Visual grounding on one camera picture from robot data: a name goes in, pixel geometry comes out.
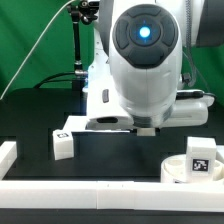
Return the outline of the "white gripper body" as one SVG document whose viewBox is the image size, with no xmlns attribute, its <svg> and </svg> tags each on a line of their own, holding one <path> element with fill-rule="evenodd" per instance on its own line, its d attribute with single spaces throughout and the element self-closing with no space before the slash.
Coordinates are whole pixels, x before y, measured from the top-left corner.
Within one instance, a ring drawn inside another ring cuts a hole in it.
<svg viewBox="0 0 224 224">
<path fill-rule="evenodd" d="M 138 136 L 155 136 L 156 130 L 167 127 L 200 126 L 208 119 L 206 97 L 177 100 L 169 117 L 160 125 L 147 118 L 134 120 L 118 103 L 111 78 L 88 84 L 87 122 L 85 129 L 99 132 L 136 132 Z"/>
</svg>

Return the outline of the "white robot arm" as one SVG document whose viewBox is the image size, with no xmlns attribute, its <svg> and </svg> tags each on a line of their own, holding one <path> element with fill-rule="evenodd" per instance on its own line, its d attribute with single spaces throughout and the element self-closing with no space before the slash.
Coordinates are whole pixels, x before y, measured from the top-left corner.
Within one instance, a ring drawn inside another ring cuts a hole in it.
<svg viewBox="0 0 224 224">
<path fill-rule="evenodd" d="M 224 44 L 224 0 L 99 0 L 87 128 L 200 126 L 214 98 L 184 76 L 182 51 Z"/>
</svg>

